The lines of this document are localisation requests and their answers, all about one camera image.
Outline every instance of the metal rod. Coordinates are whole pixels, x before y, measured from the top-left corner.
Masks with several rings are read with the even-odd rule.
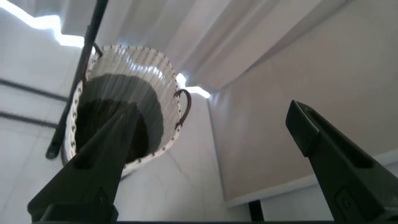
[[[14,83],[14,82],[11,82],[9,80],[2,79],[2,78],[0,78],[0,84],[5,85],[5,86],[9,86],[9,87],[12,87],[12,88],[16,88],[16,89],[19,89],[19,90],[23,90],[23,91],[28,91],[30,93],[38,94],[40,96],[45,96],[47,98],[52,98],[52,99],[60,100],[60,101],[64,101],[64,102],[68,101],[68,98],[66,98],[64,96],[57,95],[57,94],[54,94],[54,93],[50,93],[50,92],[47,92],[47,91],[44,91],[44,90],[39,90],[39,89],[32,88],[32,87],[29,87],[29,86],[25,86],[25,85],[22,85],[22,84]]]
[[[54,159],[58,156],[60,148],[65,135],[66,121],[69,112],[70,105],[72,104],[73,94],[79,84],[80,80],[84,80],[84,75],[87,68],[87,63],[90,58],[90,53],[93,48],[95,37],[97,36],[98,30],[100,29],[101,20],[104,16],[106,5],[108,0],[97,0],[93,16],[91,17],[90,25],[88,26],[85,35],[85,45],[83,46],[80,54],[80,59],[76,68],[75,77],[73,79],[72,86],[70,88],[69,98],[66,107],[63,109],[62,116],[58,122],[58,127],[52,137],[51,143],[45,156],[47,159]]]
[[[22,121],[22,122],[30,123],[30,124],[46,126],[46,127],[50,127],[50,128],[57,128],[57,126],[58,126],[57,124],[50,123],[48,121],[42,121],[42,120],[34,119],[34,118],[27,118],[24,116],[19,116],[16,114],[11,114],[11,113],[7,113],[7,112],[3,112],[3,111],[0,111],[0,117],[7,118],[7,119],[13,119],[16,121]]]

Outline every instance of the woven basket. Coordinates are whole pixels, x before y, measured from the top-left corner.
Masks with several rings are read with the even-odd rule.
[[[65,139],[63,142],[62,157],[64,164],[76,155],[75,134],[78,117],[77,110],[79,102],[82,100],[83,86],[85,86],[86,82],[89,83],[93,79],[104,76],[105,74],[137,77],[148,83],[156,93],[163,116],[163,134],[161,139],[159,139],[159,146],[148,155],[126,164],[121,176],[123,178],[155,157],[162,155],[172,146],[178,138],[182,124],[189,112],[191,97],[187,90],[178,89],[174,69],[163,53],[145,47],[121,45],[103,47],[102,55],[99,56],[96,54],[88,62],[85,74],[86,80],[81,81],[75,90],[73,103],[67,118]],[[187,95],[188,99],[187,108],[183,115],[180,109],[180,94],[182,92]],[[139,96],[131,96],[131,98],[137,102],[139,108],[140,103],[142,105],[146,103],[145,93],[140,93]],[[156,131],[151,130],[151,127],[148,129],[148,135],[150,135],[151,131]]]

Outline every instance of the white tile floor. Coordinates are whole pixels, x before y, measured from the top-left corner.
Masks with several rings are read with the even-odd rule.
[[[66,95],[80,49],[59,46],[0,9],[0,77]],[[119,220],[250,219],[248,207],[224,208],[207,102],[191,112],[170,151],[123,180]],[[0,110],[56,122],[63,103],[0,85]],[[0,223],[30,223],[29,200],[62,168],[44,157],[53,130],[0,118]]]

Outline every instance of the basket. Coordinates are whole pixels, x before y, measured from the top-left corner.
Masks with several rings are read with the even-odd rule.
[[[100,91],[90,90],[95,82],[106,83],[106,88],[102,87]],[[90,90],[90,94],[85,93],[85,89]],[[187,96],[187,108],[184,114],[180,108],[180,94],[183,92]],[[83,104],[88,98],[92,98],[90,95],[111,96],[135,102],[142,110],[144,120],[148,120],[146,123],[150,140],[148,153],[127,163],[122,178],[161,156],[172,146],[191,107],[189,92],[178,89],[174,69],[163,53],[146,47],[122,45],[102,47],[102,52],[92,56],[88,62],[85,80],[78,84],[74,92],[62,147],[64,164],[76,155],[78,108],[80,103]]]

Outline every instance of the basket handle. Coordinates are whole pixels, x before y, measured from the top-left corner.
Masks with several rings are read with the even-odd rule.
[[[188,113],[191,109],[191,104],[192,104],[191,94],[189,94],[189,92],[187,90],[184,90],[184,89],[178,90],[174,93],[174,96],[180,96],[182,92],[184,92],[185,95],[187,96],[187,108],[185,109],[185,112],[182,115],[180,121],[177,124],[175,124],[175,128],[177,128],[179,125],[182,126],[182,124],[184,123],[185,119],[188,116]]]

